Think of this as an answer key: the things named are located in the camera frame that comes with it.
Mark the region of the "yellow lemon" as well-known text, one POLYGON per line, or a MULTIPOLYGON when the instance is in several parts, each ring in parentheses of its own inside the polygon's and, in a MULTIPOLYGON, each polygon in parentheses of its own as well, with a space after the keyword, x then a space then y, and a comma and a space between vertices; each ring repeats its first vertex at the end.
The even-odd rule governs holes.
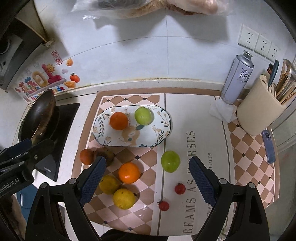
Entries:
POLYGON ((112 196, 112 200, 114 205, 122 210, 130 209, 136 202, 134 193, 125 188, 116 190, 112 196))
POLYGON ((111 195, 119 189, 121 184, 114 176, 106 175, 99 182, 99 188, 103 193, 111 195))

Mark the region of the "black range hood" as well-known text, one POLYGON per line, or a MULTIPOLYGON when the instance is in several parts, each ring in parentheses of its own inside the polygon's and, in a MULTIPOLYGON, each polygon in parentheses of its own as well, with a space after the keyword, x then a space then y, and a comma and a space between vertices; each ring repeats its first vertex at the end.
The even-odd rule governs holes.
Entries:
POLYGON ((49 41, 34 1, 1 1, 1 89, 41 44, 49 41))

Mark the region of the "plastic bag with dark contents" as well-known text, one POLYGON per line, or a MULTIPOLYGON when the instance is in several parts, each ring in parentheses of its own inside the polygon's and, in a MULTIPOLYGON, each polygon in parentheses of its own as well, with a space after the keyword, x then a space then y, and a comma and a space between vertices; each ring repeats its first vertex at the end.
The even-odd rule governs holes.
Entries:
POLYGON ((117 1, 76 1, 72 12, 83 12, 88 19, 131 19, 163 9, 166 1, 117 0, 117 1))

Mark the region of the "red cherry tomato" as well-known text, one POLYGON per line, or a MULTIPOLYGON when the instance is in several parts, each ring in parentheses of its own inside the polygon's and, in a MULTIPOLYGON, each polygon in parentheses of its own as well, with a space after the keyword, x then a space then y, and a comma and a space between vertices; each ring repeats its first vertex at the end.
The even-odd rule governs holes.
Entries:
POLYGON ((158 208, 159 208, 161 211, 167 211, 167 210, 169 210, 169 208, 170 208, 170 204, 169 204, 167 201, 160 200, 160 201, 158 202, 158 208))
POLYGON ((178 195, 182 195, 186 192, 186 187, 184 184, 182 183, 178 183, 176 186, 175 186, 175 192, 178 194, 178 195))

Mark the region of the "white wall socket strip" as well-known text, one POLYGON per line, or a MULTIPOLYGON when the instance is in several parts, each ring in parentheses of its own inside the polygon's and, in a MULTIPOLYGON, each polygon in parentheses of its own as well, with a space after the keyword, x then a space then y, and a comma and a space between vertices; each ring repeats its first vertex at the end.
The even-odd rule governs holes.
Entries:
POLYGON ((246 25, 241 25, 237 43, 271 61, 275 61, 280 55, 280 48, 274 42, 246 25))

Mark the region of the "black frying pan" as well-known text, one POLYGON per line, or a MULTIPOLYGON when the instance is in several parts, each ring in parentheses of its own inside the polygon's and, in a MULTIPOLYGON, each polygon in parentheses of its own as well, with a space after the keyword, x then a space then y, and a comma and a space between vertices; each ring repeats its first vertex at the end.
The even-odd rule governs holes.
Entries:
POLYGON ((18 132, 18 140, 30 139, 35 145, 45 136, 47 126, 54 113, 56 100, 52 89, 44 91, 30 107, 18 132))

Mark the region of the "green apple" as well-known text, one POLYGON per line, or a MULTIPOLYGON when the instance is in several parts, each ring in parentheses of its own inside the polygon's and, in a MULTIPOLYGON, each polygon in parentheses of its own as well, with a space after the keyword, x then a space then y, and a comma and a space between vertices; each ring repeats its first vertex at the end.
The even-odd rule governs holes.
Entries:
POLYGON ((180 157, 174 151, 165 151, 161 157, 161 165, 168 173, 173 173, 180 165, 180 157))
POLYGON ((135 120, 138 124, 148 126, 154 120, 152 111, 145 107, 138 108, 134 113, 135 120))

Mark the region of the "colourful wall sticker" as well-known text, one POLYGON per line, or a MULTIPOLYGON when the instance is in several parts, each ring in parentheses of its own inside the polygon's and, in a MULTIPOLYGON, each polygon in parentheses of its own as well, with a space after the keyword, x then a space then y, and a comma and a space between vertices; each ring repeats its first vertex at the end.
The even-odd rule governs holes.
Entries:
POLYGON ((57 50, 49 50, 38 55, 21 71, 13 89, 25 102, 31 103, 48 89, 56 95, 75 89, 79 84, 74 58, 62 56, 57 50))

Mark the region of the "cream utensil holder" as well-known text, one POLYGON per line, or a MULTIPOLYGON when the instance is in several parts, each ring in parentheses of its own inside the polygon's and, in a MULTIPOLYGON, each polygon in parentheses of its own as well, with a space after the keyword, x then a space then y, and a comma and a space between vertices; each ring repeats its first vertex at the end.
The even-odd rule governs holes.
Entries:
POLYGON ((266 82, 266 76, 260 75, 236 111, 241 128, 251 136, 260 134, 286 109, 267 90, 266 82))

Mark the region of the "plastic bag with eggs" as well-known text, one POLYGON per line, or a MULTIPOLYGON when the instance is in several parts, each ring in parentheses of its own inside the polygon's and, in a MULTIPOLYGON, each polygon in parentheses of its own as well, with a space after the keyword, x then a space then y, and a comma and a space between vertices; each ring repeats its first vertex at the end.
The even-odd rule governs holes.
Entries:
POLYGON ((228 0, 168 0, 162 5, 183 15, 227 16, 233 12, 234 1, 228 0))

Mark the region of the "dark red brown fruit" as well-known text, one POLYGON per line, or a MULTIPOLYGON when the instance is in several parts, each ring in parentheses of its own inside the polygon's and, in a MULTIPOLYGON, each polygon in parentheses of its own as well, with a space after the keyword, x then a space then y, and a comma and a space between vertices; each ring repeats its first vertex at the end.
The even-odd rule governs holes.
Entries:
POLYGON ((91 165, 94 162, 94 152, 91 149, 83 149, 79 154, 80 161, 85 165, 91 165))

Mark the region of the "checkered brown table mat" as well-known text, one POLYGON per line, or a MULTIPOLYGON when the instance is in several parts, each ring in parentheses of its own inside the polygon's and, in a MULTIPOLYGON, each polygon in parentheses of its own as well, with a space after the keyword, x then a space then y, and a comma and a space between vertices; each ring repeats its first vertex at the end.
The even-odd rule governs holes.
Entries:
POLYGON ((84 209, 88 218, 100 225, 124 232, 144 235, 194 235, 199 232, 211 211, 199 191, 189 169, 189 159, 198 156, 205 167, 232 184, 257 187, 264 207, 278 198, 278 179, 274 165, 267 162, 262 136, 250 136, 234 120, 224 123, 209 114, 215 96, 179 93, 98 94, 86 119, 79 150, 106 147, 115 158, 106 175, 118 177, 121 165, 132 162, 140 170, 140 178, 123 184, 136 195, 127 210, 114 205, 112 196, 97 189, 84 209), (114 106, 155 104, 171 117, 171 132, 154 147, 110 147, 100 145, 92 134, 96 117, 114 106), (173 173, 161 165, 165 151, 174 151, 180 165, 173 173), (182 183, 186 192, 178 195, 175 186, 182 183), (161 211, 160 200, 170 208, 161 211))

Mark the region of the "white folded tissue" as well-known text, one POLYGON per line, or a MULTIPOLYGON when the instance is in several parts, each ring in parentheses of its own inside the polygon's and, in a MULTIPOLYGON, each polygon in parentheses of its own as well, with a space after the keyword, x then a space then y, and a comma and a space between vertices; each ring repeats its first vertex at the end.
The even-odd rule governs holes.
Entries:
POLYGON ((226 104, 222 99, 218 99, 211 104, 209 113, 211 116, 214 116, 226 123, 230 123, 237 119, 235 106, 226 104))

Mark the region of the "dark purple red fruit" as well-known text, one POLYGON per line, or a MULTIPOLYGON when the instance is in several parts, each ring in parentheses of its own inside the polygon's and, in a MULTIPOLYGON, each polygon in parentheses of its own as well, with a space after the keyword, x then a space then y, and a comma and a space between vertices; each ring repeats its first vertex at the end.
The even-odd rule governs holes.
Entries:
POLYGON ((114 161, 115 154, 108 148, 102 147, 102 148, 97 148, 94 151, 94 160, 98 157, 102 156, 106 159, 106 166, 109 167, 112 162, 114 161))

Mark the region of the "oval floral ceramic plate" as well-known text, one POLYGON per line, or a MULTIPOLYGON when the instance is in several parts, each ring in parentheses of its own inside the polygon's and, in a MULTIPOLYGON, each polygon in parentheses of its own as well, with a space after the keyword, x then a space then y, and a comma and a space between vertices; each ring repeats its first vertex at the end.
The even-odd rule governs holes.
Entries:
POLYGON ((92 134, 103 146, 110 147, 154 147, 159 145, 171 132, 171 117, 160 106, 144 105, 152 115, 152 122, 140 125, 134 115, 140 105, 114 106, 100 113, 93 124, 92 134), (115 130, 110 125, 114 113, 123 113, 128 118, 128 126, 124 130, 115 130))

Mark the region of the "grey gas canister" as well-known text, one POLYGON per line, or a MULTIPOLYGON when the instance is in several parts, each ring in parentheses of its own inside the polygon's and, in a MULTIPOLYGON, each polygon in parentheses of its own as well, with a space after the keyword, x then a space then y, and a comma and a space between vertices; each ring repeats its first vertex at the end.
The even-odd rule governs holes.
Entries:
POLYGON ((254 69, 251 58, 252 55, 245 50, 243 54, 236 55, 221 91, 221 98, 226 104, 234 104, 250 78, 254 69))

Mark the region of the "wooden chopsticks bundle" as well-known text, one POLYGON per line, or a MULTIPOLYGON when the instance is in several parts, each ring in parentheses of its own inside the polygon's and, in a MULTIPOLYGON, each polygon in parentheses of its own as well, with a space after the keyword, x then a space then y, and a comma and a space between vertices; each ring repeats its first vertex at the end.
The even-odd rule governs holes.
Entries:
POLYGON ((284 105, 295 96, 295 67, 292 63, 283 59, 280 80, 276 85, 276 99, 284 105))

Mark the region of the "orange mandarin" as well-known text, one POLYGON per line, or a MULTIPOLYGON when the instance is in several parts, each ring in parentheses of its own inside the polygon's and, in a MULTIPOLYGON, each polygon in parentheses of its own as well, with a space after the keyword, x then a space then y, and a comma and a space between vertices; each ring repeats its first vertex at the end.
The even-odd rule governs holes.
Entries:
POLYGON ((129 120, 124 113, 116 112, 110 117, 109 124, 114 130, 121 131, 128 127, 129 120))
POLYGON ((118 176, 121 182, 132 184, 140 178, 140 170, 138 166, 132 162, 125 163, 119 168, 118 176))

